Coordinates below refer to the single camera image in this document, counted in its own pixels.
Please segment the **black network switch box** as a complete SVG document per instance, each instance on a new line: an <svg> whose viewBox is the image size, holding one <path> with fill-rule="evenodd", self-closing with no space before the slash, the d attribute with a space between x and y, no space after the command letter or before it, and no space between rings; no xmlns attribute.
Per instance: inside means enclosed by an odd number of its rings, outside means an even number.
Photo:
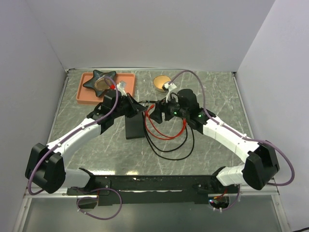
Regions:
<svg viewBox="0 0 309 232"><path fill-rule="evenodd" d="M142 113L138 113L137 115L129 118L125 117L125 132L126 139L139 139L144 138L144 119Z"/></svg>

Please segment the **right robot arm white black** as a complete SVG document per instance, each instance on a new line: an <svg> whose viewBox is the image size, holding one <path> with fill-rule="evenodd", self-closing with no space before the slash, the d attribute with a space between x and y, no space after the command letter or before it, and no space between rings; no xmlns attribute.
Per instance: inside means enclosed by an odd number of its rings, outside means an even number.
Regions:
<svg viewBox="0 0 309 232"><path fill-rule="evenodd" d="M211 111L201 108L190 89L178 91L176 99L166 97L156 101L150 113L150 118L159 124L173 117L184 119L192 129L218 141L241 159L242 165L222 167L213 174L215 178L211 180L211 188L215 192L223 192L230 185L242 184L261 190L280 169L272 146L251 141Z"/></svg>

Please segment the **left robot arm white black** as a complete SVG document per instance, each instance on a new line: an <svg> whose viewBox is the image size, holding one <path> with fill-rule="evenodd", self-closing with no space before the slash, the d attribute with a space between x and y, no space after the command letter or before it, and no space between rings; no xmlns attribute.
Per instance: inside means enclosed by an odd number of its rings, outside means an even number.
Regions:
<svg viewBox="0 0 309 232"><path fill-rule="evenodd" d="M48 193L78 187L84 194L91 194L96 188L94 175L83 168L67 169L66 164L78 149L110 128L116 118L132 118L144 111L146 107L130 94L107 91L103 101L76 128L47 145L37 143L32 148L25 172L29 194L35 195L32 184Z"/></svg>

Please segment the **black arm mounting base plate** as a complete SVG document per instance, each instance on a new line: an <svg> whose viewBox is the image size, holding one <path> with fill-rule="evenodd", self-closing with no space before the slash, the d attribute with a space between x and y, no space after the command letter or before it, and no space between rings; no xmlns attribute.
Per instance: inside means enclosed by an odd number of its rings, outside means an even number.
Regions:
<svg viewBox="0 0 309 232"><path fill-rule="evenodd" d="M96 175L85 187L71 187L69 196L93 196L98 205L119 203L207 204L211 194L237 193L232 184L223 186L213 175Z"/></svg>

